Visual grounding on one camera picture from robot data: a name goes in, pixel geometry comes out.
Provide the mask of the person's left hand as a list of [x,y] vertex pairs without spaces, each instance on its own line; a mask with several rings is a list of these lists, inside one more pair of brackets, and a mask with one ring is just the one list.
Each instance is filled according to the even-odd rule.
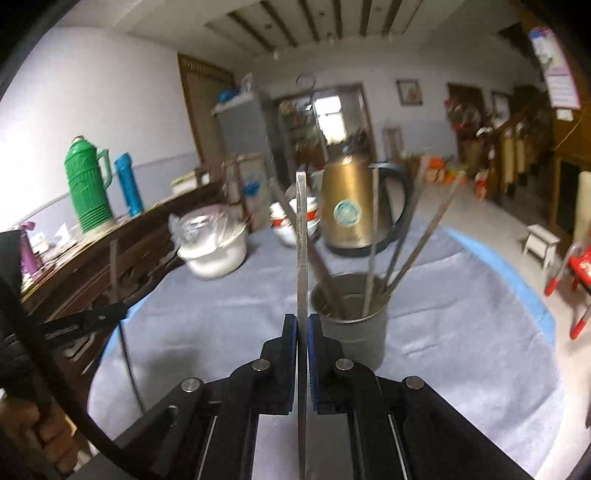
[[79,448],[63,410],[52,403],[45,413],[31,401],[16,397],[1,400],[1,429],[17,447],[41,452],[62,474],[70,474]]

